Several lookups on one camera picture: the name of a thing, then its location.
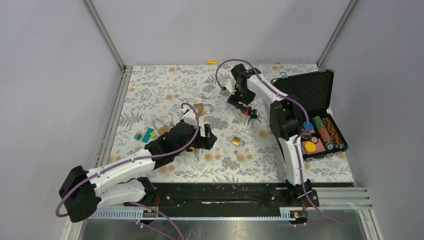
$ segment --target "gold padlock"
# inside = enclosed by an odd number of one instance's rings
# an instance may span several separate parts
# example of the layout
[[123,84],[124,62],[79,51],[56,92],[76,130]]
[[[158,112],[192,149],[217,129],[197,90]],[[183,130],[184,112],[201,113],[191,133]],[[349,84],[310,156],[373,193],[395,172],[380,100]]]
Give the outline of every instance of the gold padlock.
[[[156,127],[155,125],[156,121],[161,123],[163,127],[161,128]],[[164,133],[168,133],[171,130],[171,128],[168,125],[165,125],[164,122],[162,122],[160,119],[153,119],[153,127],[154,129],[156,129],[157,133],[159,133],[160,136]]]
[[[209,106],[210,111],[205,111],[205,106]],[[207,103],[196,103],[196,104],[193,104],[193,107],[195,109],[199,109],[200,110],[200,115],[210,114],[214,110],[214,106],[212,106],[210,104],[207,104]]]
[[242,140],[240,140],[240,138],[238,138],[238,137],[234,137],[234,138],[232,139],[232,144],[234,144],[234,145],[236,145],[236,146],[240,146],[240,147],[242,147],[242,146],[244,146],[244,145],[245,145],[245,142],[244,142],[244,141],[242,141]]

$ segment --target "gray wall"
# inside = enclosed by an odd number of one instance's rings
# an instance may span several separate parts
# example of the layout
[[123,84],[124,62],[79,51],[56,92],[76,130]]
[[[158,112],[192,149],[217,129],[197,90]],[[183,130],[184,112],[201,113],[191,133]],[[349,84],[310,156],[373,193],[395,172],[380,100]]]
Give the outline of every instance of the gray wall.
[[316,63],[349,0],[93,0],[122,59]]
[[59,187],[92,166],[119,69],[80,0],[1,1],[0,32],[0,239],[58,240]]
[[424,1],[359,1],[325,63],[384,239],[423,239]]

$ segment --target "case lid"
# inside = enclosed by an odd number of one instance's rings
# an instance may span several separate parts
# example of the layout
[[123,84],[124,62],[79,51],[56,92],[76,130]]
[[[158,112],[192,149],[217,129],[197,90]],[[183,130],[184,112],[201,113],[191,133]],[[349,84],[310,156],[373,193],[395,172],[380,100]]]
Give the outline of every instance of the case lid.
[[306,111],[326,111],[330,106],[334,71],[316,71],[280,78],[274,86],[281,92],[298,97]]

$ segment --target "tabletop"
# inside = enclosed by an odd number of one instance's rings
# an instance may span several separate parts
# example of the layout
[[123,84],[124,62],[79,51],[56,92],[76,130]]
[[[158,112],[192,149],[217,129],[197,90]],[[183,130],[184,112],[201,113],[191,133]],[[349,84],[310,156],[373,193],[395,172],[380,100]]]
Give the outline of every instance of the tabletop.
[[[225,84],[234,64],[224,65],[218,79]],[[316,64],[254,64],[270,81],[287,76],[318,71]],[[228,91],[221,91],[215,81],[217,65],[139,65],[134,66],[115,133],[108,163],[113,163],[143,148],[136,140],[153,120],[166,125],[182,119],[180,105],[210,104],[211,113],[200,117],[200,126],[210,124],[218,140],[211,150],[183,152],[168,165],[140,176],[152,182],[283,182],[286,168],[277,141],[270,130],[265,104],[258,97],[250,104],[258,110],[258,119],[249,117],[227,103]],[[244,146],[232,144],[240,138]],[[345,153],[305,163],[312,182],[353,182]]]

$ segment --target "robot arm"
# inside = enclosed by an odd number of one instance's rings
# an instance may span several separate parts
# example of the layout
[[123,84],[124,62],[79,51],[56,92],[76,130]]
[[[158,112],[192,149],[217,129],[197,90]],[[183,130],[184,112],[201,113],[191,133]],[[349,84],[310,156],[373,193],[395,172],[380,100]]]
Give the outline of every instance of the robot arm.
[[204,125],[203,137],[195,128],[196,114],[186,108],[183,108],[183,112],[181,122],[151,141],[144,149],[104,166],[88,170],[84,170],[82,166],[73,168],[59,190],[60,197],[63,199],[76,185],[86,182],[63,203],[71,222],[76,223],[88,218],[100,207],[125,202],[149,202],[154,197],[153,185],[146,177],[131,178],[174,161],[174,158],[183,152],[178,150],[187,145],[195,134],[197,135],[192,143],[184,150],[189,151],[191,147],[210,150],[217,140],[210,125]]
[[247,105],[256,95],[265,102],[269,126],[276,137],[287,167],[287,181],[292,185],[293,197],[300,198],[304,195],[300,170],[303,173],[307,192],[309,193],[312,189],[305,173],[303,157],[300,154],[302,158],[300,165],[296,153],[296,148],[299,153],[302,152],[301,139],[298,135],[302,131],[303,113],[299,107],[284,98],[288,97],[287,94],[280,92],[265,80],[259,70],[255,70],[262,80],[256,76],[253,69],[246,70],[243,64],[234,66],[231,70],[234,79],[225,85],[225,89],[231,92],[227,102],[243,112],[248,109]]

